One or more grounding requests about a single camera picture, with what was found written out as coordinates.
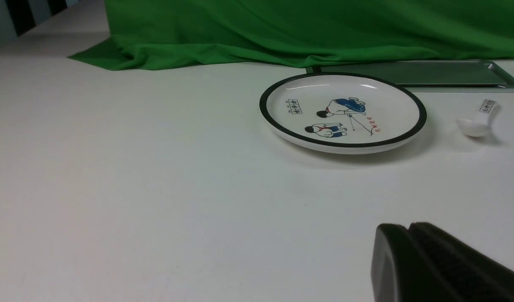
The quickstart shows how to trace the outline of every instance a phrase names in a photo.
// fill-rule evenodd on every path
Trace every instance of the white plate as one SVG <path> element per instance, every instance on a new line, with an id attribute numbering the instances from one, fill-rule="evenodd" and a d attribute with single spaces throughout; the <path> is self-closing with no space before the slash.
<path id="1" fill-rule="evenodd" d="M 261 112 L 282 138 L 329 153 L 387 151 L 414 139 L 426 109 L 411 92 L 373 77 L 299 75 L 268 88 Z"/>

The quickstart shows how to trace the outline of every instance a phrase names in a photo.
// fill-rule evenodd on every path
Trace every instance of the silver tray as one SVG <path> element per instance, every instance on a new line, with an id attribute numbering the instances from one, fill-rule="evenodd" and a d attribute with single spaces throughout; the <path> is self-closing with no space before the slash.
<path id="1" fill-rule="evenodd" d="M 514 92 L 514 77 L 488 60 L 419 60 L 314 66 L 308 73 L 343 72 L 381 78 L 410 91 Z"/>

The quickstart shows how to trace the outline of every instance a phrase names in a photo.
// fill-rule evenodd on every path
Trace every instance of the green cloth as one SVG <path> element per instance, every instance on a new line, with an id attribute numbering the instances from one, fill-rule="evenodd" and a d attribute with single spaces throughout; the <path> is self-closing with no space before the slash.
<path id="1" fill-rule="evenodd" d="M 109 70 L 514 58 L 514 0 L 105 0 Z"/>

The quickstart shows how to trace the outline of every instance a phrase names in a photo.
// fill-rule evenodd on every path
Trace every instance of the ceramic spoon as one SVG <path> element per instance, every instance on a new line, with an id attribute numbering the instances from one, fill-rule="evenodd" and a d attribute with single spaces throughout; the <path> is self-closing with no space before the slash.
<path id="1" fill-rule="evenodd" d="M 473 115 L 473 119 L 457 119 L 460 131 L 467 136 L 484 136 L 491 132 L 490 121 L 495 107 L 499 104 L 496 101 L 485 99 L 480 108 Z"/>

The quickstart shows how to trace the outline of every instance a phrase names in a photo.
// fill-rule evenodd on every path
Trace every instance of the cartoon figure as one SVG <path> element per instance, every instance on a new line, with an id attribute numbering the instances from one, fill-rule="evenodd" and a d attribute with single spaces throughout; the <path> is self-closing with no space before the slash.
<path id="1" fill-rule="evenodd" d="M 365 102 L 359 101 L 359 99 L 355 97 L 350 97 L 348 99 L 334 99 L 329 103 L 328 107 L 326 107 L 326 110 L 318 111 L 316 115 L 321 118 L 328 118 L 333 115 L 346 115 L 353 113 L 366 115 Z"/>
<path id="2" fill-rule="evenodd" d="M 314 124 L 313 126 L 305 127 L 305 131 L 325 138 L 340 138 L 347 135 L 347 129 L 343 128 L 343 124 L 339 122 L 333 124 Z"/>

